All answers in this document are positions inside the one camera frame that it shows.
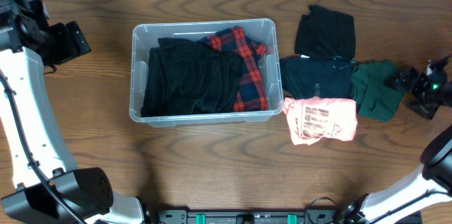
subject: white arm segment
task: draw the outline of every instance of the white arm segment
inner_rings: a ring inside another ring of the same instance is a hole
[[[28,147],[33,158],[39,161],[41,172],[49,179],[53,177],[52,171],[59,167],[70,172],[78,169],[78,165],[61,137],[49,103],[41,56],[31,49],[24,47],[23,50],[15,54],[9,49],[0,52],[0,70],[8,78],[11,89],[16,92],[14,99]],[[14,186],[23,183],[25,187],[31,187],[40,183],[33,170],[28,169],[11,106],[4,94],[0,95],[0,117],[13,159]],[[113,193],[114,203],[110,212],[104,216],[93,216],[86,220],[87,223],[105,220],[115,224],[141,224],[144,217],[140,201]]]
[[[411,174],[396,182],[391,187],[368,195],[361,206],[361,212],[363,212],[366,216],[366,219],[372,222],[388,211],[392,211],[395,208],[425,194],[426,191],[447,192],[434,180],[424,179],[422,176],[423,168],[424,165],[421,164],[415,171],[411,172]],[[452,198],[447,195],[432,194],[431,196],[380,220],[378,224],[394,224],[396,221],[410,215],[411,213],[414,213],[415,211],[431,206],[432,204],[447,202],[450,200],[452,200]]]

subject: pink cloth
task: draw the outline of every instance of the pink cloth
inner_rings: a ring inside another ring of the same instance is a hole
[[[287,115],[290,136],[295,145],[310,145],[322,137],[342,141],[351,141],[355,137],[358,121],[354,100],[285,98],[283,111]]]

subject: gray plastic bin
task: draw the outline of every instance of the gray plastic bin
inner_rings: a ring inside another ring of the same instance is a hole
[[[267,53],[259,61],[266,94],[268,110],[258,112],[231,112],[222,114],[174,115],[166,117],[141,117],[146,81],[148,80],[148,60],[151,47],[158,47],[159,37],[179,37],[199,40],[219,30],[241,26],[246,36],[263,42]],[[230,20],[200,23],[153,23],[141,24],[133,29],[132,73],[129,114],[135,122],[144,122],[154,127],[181,124],[205,124],[216,122],[264,122],[283,109],[283,87],[281,86],[278,45],[275,23],[270,19]]]

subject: plaid fabric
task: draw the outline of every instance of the plaid fabric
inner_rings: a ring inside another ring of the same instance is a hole
[[[234,112],[267,110],[268,101],[261,72],[257,65],[266,53],[264,44],[249,39],[242,27],[221,30],[198,42],[222,52],[235,52],[243,60],[242,81],[240,82]]]

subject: wooden table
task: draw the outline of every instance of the wooden table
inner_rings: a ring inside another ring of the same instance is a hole
[[[80,167],[101,167],[116,191],[139,195],[155,208],[304,208],[319,196],[345,204],[414,170],[424,147],[452,123],[451,108],[440,108],[429,122],[401,105],[388,123],[360,117],[352,142],[294,146],[284,114],[268,122],[164,129],[129,117],[131,39],[138,24],[271,18],[285,57],[293,54],[301,15],[319,4],[355,17],[357,61],[391,59],[423,71],[428,59],[452,54],[452,0],[44,2],[52,24],[78,21],[93,50],[46,76],[67,146]],[[14,188],[3,132],[0,170],[5,196]],[[425,223],[451,222],[451,206],[423,210]],[[0,222],[12,222],[2,210]]]

